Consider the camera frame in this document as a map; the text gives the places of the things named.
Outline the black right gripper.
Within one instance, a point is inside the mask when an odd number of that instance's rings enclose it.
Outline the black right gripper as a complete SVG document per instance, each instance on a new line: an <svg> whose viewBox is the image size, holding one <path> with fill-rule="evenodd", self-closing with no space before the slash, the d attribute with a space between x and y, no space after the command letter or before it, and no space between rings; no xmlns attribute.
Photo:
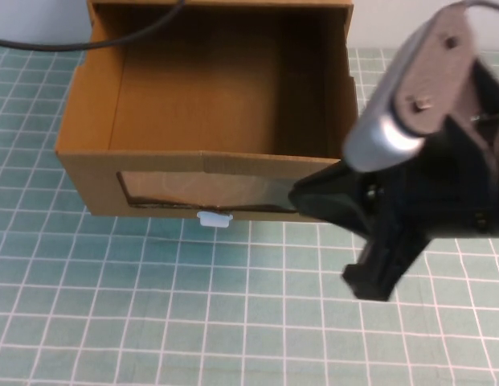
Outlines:
<svg viewBox="0 0 499 386"><path fill-rule="evenodd" d="M360 300L387 302L429 239L499 235L497 115L448 115L426 137L391 115L362 117L354 166L341 160L309 175L288 199L303 216L370 238L342 273Z"/></svg>

